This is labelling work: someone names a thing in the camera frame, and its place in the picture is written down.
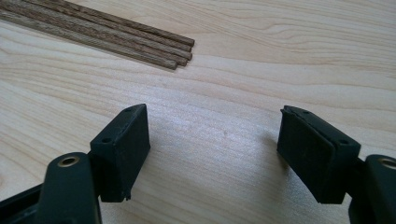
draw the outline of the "dark wooden stick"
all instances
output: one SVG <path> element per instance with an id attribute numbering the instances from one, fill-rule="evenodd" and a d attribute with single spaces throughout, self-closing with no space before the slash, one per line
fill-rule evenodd
<path id="1" fill-rule="evenodd" d="M 93 46 L 99 49 L 105 49 L 120 55 L 131 57 L 137 60 L 141 60 L 147 63 L 153 63 L 165 68 L 176 69 L 177 62 L 172 60 L 167 60 L 155 55 L 148 54 L 146 52 L 133 50 L 119 46 L 116 44 L 108 43 L 106 41 L 92 38 L 88 35 L 82 35 L 70 30 L 66 30 L 57 26 L 53 26 L 42 21 L 32 20 L 31 18 L 24 17 L 9 11 L 6 11 L 0 7 L 0 19 L 5 21 L 11 21 L 16 24 L 33 28 L 38 31 L 42 31 L 51 35 L 57 35 L 69 40 L 73 40 L 85 45 Z"/>
<path id="2" fill-rule="evenodd" d="M 128 34 L 114 31 L 112 29 L 94 24 L 89 21 L 83 21 L 77 18 L 69 17 L 62 13 L 58 13 L 43 7 L 38 7 L 29 3 L 25 3 L 20 0 L 1 0 L 0 6 L 5 8 L 6 10 L 9 10 L 11 12 L 20 15 L 24 15 L 34 20 L 43 21 L 45 23 L 49 23 L 64 29 L 75 31 L 84 35 L 90 35 L 98 39 L 103 39 L 107 42 L 123 45 L 131 49 L 143 51 L 149 54 L 164 57 L 169 60 L 177 61 L 177 63 L 180 65 L 187 64 L 187 60 L 185 58 L 182 58 L 175 54 L 164 52 L 160 49 L 154 49 L 141 44 L 136 44 L 135 42 L 132 41 L 125 40 L 125 38 L 122 37 L 126 37 L 126 35 Z"/>
<path id="3" fill-rule="evenodd" d="M 159 42 L 159 43 L 162 43 L 162 44 L 170 46 L 170 47 L 174 47 L 174 48 L 177 48 L 177 49 L 182 49 L 182 50 L 191 52 L 191 47 L 188 46 L 188 45 L 176 42 L 176 41 L 171 40 L 171 39 L 163 38 L 163 37 L 160 37 L 160 36 L 157 36 L 157 35 L 152 35 L 152 34 L 147 33 L 147 32 L 139 31 L 139 30 L 136 30 L 134 28 L 131 28 L 131 27 L 128 27 L 128 26 L 125 26 L 125 25 L 122 25 L 122 24 L 115 23 L 114 21 L 108 21 L 108 20 L 102 19 L 100 17 L 95 17 L 95 16 L 92 16 L 90 14 L 74 10 L 71 7 L 62 7 L 62 6 L 60 6 L 60 5 L 54 3 L 53 1 L 50 1 L 50 0 L 22 0 L 22 1 L 28 2 L 28 3 L 32 3 L 32 4 L 35 4 L 35 5 L 41 6 L 41 7 L 45 7 L 45 8 L 54 10 L 54 11 L 58 11 L 58 12 L 61 12 L 63 14 L 66 14 L 68 16 L 72 16 L 72 17 L 75 17 L 75 18 L 80 18 L 80 19 L 83 19 L 85 21 L 90 21 L 90 22 L 93 22 L 93 23 L 96 23 L 96 24 L 104 25 L 104 26 L 112 28 L 114 30 L 122 31 L 124 33 L 128 33 L 128 34 L 131 34 L 131 35 L 137 35 L 137 36 L 140 36 L 142 38 L 146 38 L 146 39 L 149 39 L 149 40 L 152 40 L 152 41 L 155 41 L 155 42 Z"/>
<path id="4" fill-rule="evenodd" d="M 70 7 L 73 8 L 74 10 L 83 12 L 83 13 L 87 13 L 89 15 L 98 17 L 98 18 L 103 18 L 103 19 L 107 19 L 109 21 L 114 21 L 118 24 L 122 24 L 131 28 L 134 28 L 136 30 L 140 30 L 140 31 L 144 31 L 147 33 L 150 33 L 152 35 L 158 35 L 158 36 L 162 36 L 164 38 L 167 39 L 171 39 L 171 40 L 175 40 L 176 42 L 180 42 L 183 44 L 186 44 L 188 46 L 193 46 L 194 45 L 194 40 L 187 38 L 185 36 L 182 35 L 176 35 L 176 34 L 172 34 L 170 32 L 164 31 L 164 30 L 160 30 L 154 27 L 150 27 L 144 24 L 141 24 L 139 22 L 135 22 L 135 21 L 128 21 L 124 18 L 120 18 L 120 17 L 116 17 L 110 14 L 107 14 L 105 12 L 101 12 L 101 11 L 97 11 L 91 8 L 87 8 L 87 7 L 83 7 L 77 4 L 73 4 L 70 2 L 66 2 L 64 0 L 51 0 L 54 4 L 57 4 L 59 6 L 62 7 Z"/>

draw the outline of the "screw hole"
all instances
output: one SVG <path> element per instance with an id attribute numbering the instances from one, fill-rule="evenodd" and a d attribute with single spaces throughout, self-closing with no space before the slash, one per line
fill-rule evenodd
<path id="1" fill-rule="evenodd" d="M 344 139 L 341 139 L 339 142 L 340 142 L 341 145 L 348 145 L 349 144 L 348 141 L 344 140 Z"/>
<path id="2" fill-rule="evenodd" d="M 391 161 L 389 159 L 382 158 L 379 159 L 379 162 L 381 162 L 384 166 L 390 169 L 396 170 L 396 161 Z"/>
<path id="3" fill-rule="evenodd" d="M 109 142 L 111 142 L 111 138 L 104 138 L 104 139 L 102 139 L 102 142 L 109 143 Z"/>
<path id="4" fill-rule="evenodd" d="M 63 160 L 58 162 L 58 166 L 60 167 L 68 167 L 78 163 L 79 157 L 66 157 Z"/>

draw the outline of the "light wood surface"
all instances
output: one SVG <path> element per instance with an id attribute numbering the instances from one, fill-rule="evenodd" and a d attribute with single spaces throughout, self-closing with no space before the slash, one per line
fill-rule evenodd
<path id="1" fill-rule="evenodd" d="M 0 200 L 146 103 L 151 151 L 104 223 L 348 223 L 276 154 L 279 109 L 396 157 L 396 2 L 72 1 L 195 39 L 176 71 L 0 21 Z"/>

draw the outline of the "black clamp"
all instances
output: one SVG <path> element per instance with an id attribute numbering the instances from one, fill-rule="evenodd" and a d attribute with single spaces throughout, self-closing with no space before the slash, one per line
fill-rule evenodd
<path id="1" fill-rule="evenodd" d="M 0 202 L 0 223 L 102 223 L 102 202 L 131 199 L 149 154 L 146 105 L 122 110 L 92 141 L 88 154 L 53 160 L 42 185 Z"/>
<path id="2" fill-rule="evenodd" d="M 382 155 L 358 158 L 361 145 L 315 114 L 285 105 L 278 153 L 318 203 L 352 197 L 352 224 L 396 223 L 396 160 Z"/>

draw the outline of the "wooden dowel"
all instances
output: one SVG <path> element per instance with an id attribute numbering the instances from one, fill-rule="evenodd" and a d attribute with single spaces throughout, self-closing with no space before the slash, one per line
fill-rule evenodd
<path id="1" fill-rule="evenodd" d="M 87 7 L 77 5 L 77 4 L 66 2 L 64 0 L 51 0 L 51 2 L 53 2 L 54 4 L 57 4 L 59 6 L 62 6 L 62 7 L 73 8 L 74 10 L 77 10 L 77 11 L 80 11 L 83 13 L 87 13 L 89 15 L 92 15 L 92 16 L 95 16 L 98 18 L 103 18 L 103 19 L 107 19 L 109 21 L 114 21 L 118 24 L 122 24 L 122 25 L 125 25 L 128 27 L 134 28 L 136 30 L 144 31 L 144 32 L 150 33 L 152 35 L 158 35 L 158 36 L 162 36 L 167 39 L 175 40 L 176 42 L 180 42 L 180 43 L 186 44 L 191 47 L 194 45 L 194 40 L 187 38 L 186 36 L 172 34 L 170 32 L 164 31 L 164 30 L 150 27 L 145 24 L 141 24 L 139 22 L 128 21 L 124 18 L 120 18 L 117 16 L 107 14 L 105 12 L 97 11 L 97 10 L 94 10 L 91 8 L 87 8 Z"/>
<path id="2" fill-rule="evenodd" d="M 107 27 L 94 24 L 89 21 L 83 21 L 77 18 L 69 17 L 62 13 L 58 13 L 43 7 L 38 7 L 29 3 L 22 2 L 20 0 L 1 0 L 0 6 L 11 12 L 24 15 L 26 17 L 43 21 L 64 29 L 75 31 L 84 35 L 90 35 L 92 37 L 103 39 L 107 42 L 114 44 L 123 45 L 125 47 L 143 51 L 149 54 L 164 57 L 166 59 L 177 61 L 180 65 L 186 65 L 187 60 L 175 54 L 167 53 L 159 49 L 153 49 L 135 42 L 125 40 L 120 36 L 127 35 L 122 32 L 117 32 Z"/>
<path id="3" fill-rule="evenodd" d="M 137 60 L 141 60 L 147 63 L 153 63 L 165 68 L 176 69 L 177 62 L 172 60 L 167 60 L 155 55 L 148 54 L 146 52 L 133 50 L 119 46 L 116 44 L 108 43 L 106 41 L 92 38 L 88 35 L 82 35 L 77 32 L 66 30 L 57 26 L 53 26 L 42 21 L 32 20 L 31 18 L 24 17 L 9 11 L 6 11 L 0 7 L 0 19 L 5 21 L 14 22 L 16 24 L 33 28 L 38 31 L 42 31 L 51 35 L 57 35 L 69 40 L 73 40 L 85 45 L 93 46 L 99 49 L 105 49 L 120 55 L 131 57 Z"/>
<path id="4" fill-rule="evenodd" d="M 80 19 L 83 19 L 83 20 L 86 20 L 86 21 L 90 21 L 90 22 L 94 22 L 94 23 L 97 23 L 97 24 L 100 24 L 100 25 L 104 25 L 104 26 L 112 28 L 114 30 L 122 31 L 124 33 L 128 33 L 128 34 L 131 34 L 131 35 L 137 35 L 137 36 L 140 36 L 142 38 L 149 39 L 149 40 L 152 40 L 152 41 L 155 41 L 155 42 L 159 42 L 161 44 L 164 44 L 164 45 L 167 45 L 167 46 L 170 46 L 170 47 L 174 47 L 174 48 L 177 48 L 177 49 L 182 49 L 182 50 L 191 52 L 191 47 L 190 46 L 182 44 L 180 42 L 176 42 L 174 40 L 163 38 L 163 37 L 160 37 L 160 36 L 157 36 L 157 35 L 152 35 L 152 34 L 147 33 L 147 32 L 139 31 L 139 30 L 136 30 L 134 28 L 131 28 L 131 27 L 128 27 L 128 26 L 125 26 L 125 25 L 122 25 L 122 24 L 115 23 L 114 21 L 109 21 L 109 20 L 106 20 L 106 19 L 102 19 L 100 17 L 95 17 L 95 16 L 92 16 L 90 14 L 74 10 L 71 7 L 62 7 L 62 6 L 59 6 L 59 5 L 55 4 L 53 1 L 50 1 L 50 0 L 22 0 L 22 1 L 28 2 L 28 3 L 31 3 L 31 4 L 35 4 L 35 5 L 38 5 L 38 6 L 41 6 L 41 7 L 45 7 L 45 8 L 54 10 L 54 11 L 58 11 L 58 12 L 61 12 L 63 14 L 66 14 L 68 16 L 72 16 L 72 17 L 75 17 L 75 18 L 80 18 Z"/>

